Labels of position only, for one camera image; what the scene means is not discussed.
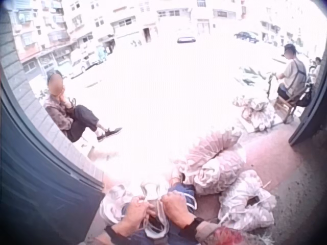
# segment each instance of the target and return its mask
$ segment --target road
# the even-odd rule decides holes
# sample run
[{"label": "road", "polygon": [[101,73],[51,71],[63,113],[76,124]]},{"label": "road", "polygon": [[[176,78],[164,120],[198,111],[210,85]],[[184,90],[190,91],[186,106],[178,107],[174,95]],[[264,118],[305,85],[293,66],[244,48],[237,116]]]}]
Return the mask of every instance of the road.
[{"label": "road", "polygon": [[270,52],[234,39],[152,43],[114,52],[69,81],[67,90],[110,127],[123,127],[96,148],[117,153],[105,167],[112,176],[132,178],[142,175],[141,166],[143,174],[162,172],[169,156],[201,130],[233,121],[231,101],[243,88],[233,77],[245,64],[280,68]]}]

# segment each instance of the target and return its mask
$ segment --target cap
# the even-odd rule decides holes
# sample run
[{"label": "cap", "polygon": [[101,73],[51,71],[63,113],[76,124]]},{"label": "cap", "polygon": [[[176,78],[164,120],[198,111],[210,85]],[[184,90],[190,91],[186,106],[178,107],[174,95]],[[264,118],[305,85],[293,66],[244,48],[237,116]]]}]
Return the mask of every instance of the cap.
[{"label": "cap", "polygon": [[293,53],[297,54],[296,47],[295,47],[293,44],[291,44],[291,43],[286,44],[286,45],[284,46],[284,52],[285,52],[286,50],[291,50]]}]

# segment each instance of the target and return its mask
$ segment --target black pants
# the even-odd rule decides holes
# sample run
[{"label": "black pants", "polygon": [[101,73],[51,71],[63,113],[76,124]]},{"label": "black pants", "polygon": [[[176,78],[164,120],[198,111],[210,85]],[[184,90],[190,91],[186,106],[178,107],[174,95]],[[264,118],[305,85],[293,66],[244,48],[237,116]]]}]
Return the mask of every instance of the black pants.
[{"label": "black pants", "polygon": [[289,96],[287,95],[287,93],[282,90],[280,87],[278,87],[277,93],[280,97],[282,97],[283,99],[285,99],[286,101],[289,100]]},{"label": "black pants", "polygon": [[82,137],[86,128],[90,128],[93,132],[97,130],[99,119],[85,106],[78,105],[74,108],[73,119],[71,129],[67,130],[67,137],[73,143]]}]

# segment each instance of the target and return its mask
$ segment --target black shoe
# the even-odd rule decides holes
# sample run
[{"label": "black shoe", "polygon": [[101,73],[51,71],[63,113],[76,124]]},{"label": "black shoe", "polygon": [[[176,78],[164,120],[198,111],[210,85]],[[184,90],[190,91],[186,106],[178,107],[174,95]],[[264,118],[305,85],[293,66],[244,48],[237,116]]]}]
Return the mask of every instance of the black shoe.
[{"label": "black shoe", "polygon": [[116,128],[116,129],[113,130],[113,131],[110,131],[110,130],[108,129],[108,131],[106,132],[106,137],[109,137],[109,136],[111,136],[111,135],[115,135],[115,134],[119,133],[119,132],[121,131],[121,129],[122,129],[122,128]]},{"label": "black shoe", "polygon": [[108,131],[107,131],[105,134],[102,134],[101,136],[97,137],[98,142],[101,142],[101,141],[104,140],[105,138],[107,138],[107,137],[109,137],[109,136],[112,136],[112,135],[115,135],[115,134],[119,133],[121,129],[122,129],[122,128],[117,128],[117,129],[115,129],[115,130],[113,130],[113,131],[110,131],[110,130],[108,129]]}]

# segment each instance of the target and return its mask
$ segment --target white sneaker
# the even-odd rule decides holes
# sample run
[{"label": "white sneaker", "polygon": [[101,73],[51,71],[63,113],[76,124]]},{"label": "white sneaker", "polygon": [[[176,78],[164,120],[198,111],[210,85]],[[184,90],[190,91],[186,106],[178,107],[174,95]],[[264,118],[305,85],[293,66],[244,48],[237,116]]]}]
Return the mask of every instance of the white sneaker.
[{"label": "white sneaker", "polygon": [[150,217],[144,220],[143,227],[148,238],[161,239],[169,231],[169,222],[160,201],[160,185],[153,182],[142,182],[141,189],[145,200],[155,206],[156,218]]}]

